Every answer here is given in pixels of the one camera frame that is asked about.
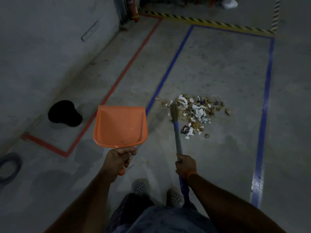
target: wristband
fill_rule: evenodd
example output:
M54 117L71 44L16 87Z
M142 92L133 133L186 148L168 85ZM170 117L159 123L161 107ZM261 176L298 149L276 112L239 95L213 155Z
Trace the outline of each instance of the wristband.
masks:
M190 172L187 172L187 175L186 175L186 180L188 180L188 177L189 177L191 174L198 175L198 173L197 173L196 171L190 171Z

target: black bucket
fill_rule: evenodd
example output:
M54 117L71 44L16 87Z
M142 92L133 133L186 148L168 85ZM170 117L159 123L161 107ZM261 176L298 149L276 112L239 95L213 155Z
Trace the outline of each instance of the black bucket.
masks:
M52 123L63 123L70 127L79 126L82 122L82 115L75 109L75 105L68 100L54 104L49 110L48 118Z

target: fire extinguisher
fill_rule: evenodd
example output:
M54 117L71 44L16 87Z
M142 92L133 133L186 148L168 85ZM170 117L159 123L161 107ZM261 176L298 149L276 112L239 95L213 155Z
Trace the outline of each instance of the fire extinguisher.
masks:
M138 15L137 8L135 6L135 0L125 0L125 1L126 1L126 6L128 8L128 11L130 12L132 19L134 19L136 23L139 19L139 15Z

